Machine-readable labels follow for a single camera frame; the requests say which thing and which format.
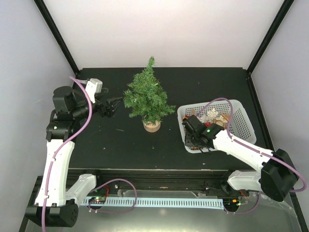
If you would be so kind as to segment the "white perforated plastic basket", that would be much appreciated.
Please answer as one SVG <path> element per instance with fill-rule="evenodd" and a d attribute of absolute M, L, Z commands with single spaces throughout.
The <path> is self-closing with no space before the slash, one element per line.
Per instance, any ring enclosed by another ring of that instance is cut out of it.
<path fill-rule="evenodd" d="M 185 117 L 191 116 L 191 109 L 197 111 L 198 118 L 207 119 L 206 112 L 215 108 L 220 114 L 229 114 L 232 116 L 232 122 L 229 127 L 229 131 L 232 135 L 251 143 L 256 143 L 256 136 L 253 129 L 253 126 L 250 122 L 250 119 L 247 115 L 245 108 L 242 106 L 241 102 L 238 100 L 217 100 L 213 103 L 203 102 L 203 103 L 194 103 L 180 106 L 177 109 L 178 115 L 178 124 L 180 128 L 180 133 L 182 137 L 182 142 L 184 144 L 185 130 L 182 125 L 183 119 Z M 189 147 L 185 146 L 185 149 L 189 153 L 201 153 L 199 150 L 191 150 Z"/>

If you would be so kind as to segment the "white snowflake ornament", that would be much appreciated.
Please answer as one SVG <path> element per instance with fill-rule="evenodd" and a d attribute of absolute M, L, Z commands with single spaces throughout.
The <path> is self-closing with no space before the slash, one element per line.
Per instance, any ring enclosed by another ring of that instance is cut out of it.
<path fill-rule="evenodd" d="M 213 121 L 218 115 L 219 115 L 219 112 L 215 108 L 206 112 L 208 121 Z"/>

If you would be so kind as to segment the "black frame post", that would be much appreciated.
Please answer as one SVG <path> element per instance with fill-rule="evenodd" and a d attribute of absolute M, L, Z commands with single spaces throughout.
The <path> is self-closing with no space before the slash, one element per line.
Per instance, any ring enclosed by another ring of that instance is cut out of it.
<path fill-rule="evenodd" d="M 252 58 L 247 68 L 248 75 L 251 75 L 254 72 L 254 69 L 256 68 L 257 64 L 262 58 L 264 52 L 266 51 L 268 45 L 272 41 L 274 35 L 276 34 L 278 28 L 280 27 L 281 23 L 283 22 L 284 18 L 289 12 L 293 3 L 294 3 L 294 0 L 284 0 L 283 1 L 282 5 L 280 6 L 276 16 L 274 17 L 270 27 L 268 28 L 262 42 L 260 43 L 254 57 Z"/>
<path fill-rule="evenodd" d="M 69 66 L 71 67 L 74 74 L 78 74 L 80 72 L 73 56 L 71 55 L 53 17 L 51 16 L 45 2 L 43 0 L 34 0 L 38 10 L 40 11 L 43 19 L 45 20 L 49 30 L 51 31 L 53 37 L 55 38 L 58 46 L 60 47 L 63 55 L 65 56 Z"/>

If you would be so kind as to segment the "black frame post back right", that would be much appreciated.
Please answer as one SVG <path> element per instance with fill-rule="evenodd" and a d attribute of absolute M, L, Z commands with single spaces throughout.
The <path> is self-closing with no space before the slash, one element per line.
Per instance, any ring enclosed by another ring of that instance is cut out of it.
<path fill-rule="evenodd" d="M 247 68 L 248 75 L 251 75 L 254 72 L 254 69 L 256 68 L 257 64 L 262 58 L 264 52 L 266 51 L 268 45 L 272 41 L 274 35 L 276 34 L 278 28 L 280 27 L 281 23 L 283 22 L 284 18 L 289 12 L 293 3 L 294 3 L 294 0 L 284 0 L 283 1 L 282 5 L 280 6 L 276 16 L 274 17 L 270 27 L 268 28 L 262 42 L 260 43 L 254 57 L 252 58 Z"/>

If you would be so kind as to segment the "burlap bow with berries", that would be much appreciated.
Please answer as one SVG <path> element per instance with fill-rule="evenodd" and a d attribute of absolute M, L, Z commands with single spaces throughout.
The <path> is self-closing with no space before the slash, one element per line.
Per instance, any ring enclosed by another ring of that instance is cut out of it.
<path fill-rule="evenodd" d="M 197 111 L 195 109 L 191 109 L 191 115 L 192 116 L 197 116 Z"/>

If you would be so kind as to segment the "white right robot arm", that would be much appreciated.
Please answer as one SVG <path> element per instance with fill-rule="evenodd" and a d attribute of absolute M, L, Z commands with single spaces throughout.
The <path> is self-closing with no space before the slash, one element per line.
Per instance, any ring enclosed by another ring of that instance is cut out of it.
<path fill-rule="evenodd" d="M 217 124 L 206 124 L 192 115 L 182 122 L 185 135 L 197 148 L 223 151 L 253 168 L 252 172 L 233 171 L 219 183 L 225 195 L 235 190 L 261 191 L 269 198 L 282 202 L 299 180 L 289 154 L 278 149 L 272 151 L 250 144 Z"/>

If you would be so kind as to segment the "black frame post back left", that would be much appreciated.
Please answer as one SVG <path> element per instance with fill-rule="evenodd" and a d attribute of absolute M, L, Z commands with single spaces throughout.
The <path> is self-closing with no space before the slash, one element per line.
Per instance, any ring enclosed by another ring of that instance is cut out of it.
<path fill-rule="evenodd" d="M 55 38 L 58 46 L 60 47 L 63 55 L 65 56 L 69 66 L 71 67 L 74 74 L 78 74 L 80 72 L 73 56 L 71 55 L 53 17 L 51 16 L 45 2 L 43 0 L 34 0 L 38 10 L 40 11 L 43 19 L 45 20 L 49 30 L 51 31 L 53 37 Z"/>

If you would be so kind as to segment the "small green christmas tree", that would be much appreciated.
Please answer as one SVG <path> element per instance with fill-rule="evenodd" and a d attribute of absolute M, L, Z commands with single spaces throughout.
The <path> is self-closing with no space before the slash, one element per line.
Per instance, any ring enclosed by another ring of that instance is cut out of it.
<path fill-rule="evenodd" d="M 153 66 L 155 58 L 151 56 L 146 67 L 134 75 L 128 89 L 124 91 L 124 105 L 130 108 L 129 117 L 141 117 L 147 132 L 157 132 L 162 118 L 175 112 L 175 105 L 168 105 L 168 96 L 155 77 Z"/>

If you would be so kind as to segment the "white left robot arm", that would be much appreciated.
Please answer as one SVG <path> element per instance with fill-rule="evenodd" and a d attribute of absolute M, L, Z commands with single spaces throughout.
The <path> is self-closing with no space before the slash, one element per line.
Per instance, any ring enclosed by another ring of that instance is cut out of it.
<path fill-rule="evenodd" d="M 47 158 L 41 187 L 34 204 L 26 208 L 25 216 L 35 224 L 46 227 L 73 227 L 78 208 L 87 194 L 98 193 L 104 182 L 93 174 L 82 174 L 66 188 L 69 162 L 78 134 L 90 122 L 93 114 L 112 117 L 122 98 L 100 102 L 107 88 L 86 87 L 82 93 L 70 86 L 54 90 L 54 110 L 46 128 Z"/>

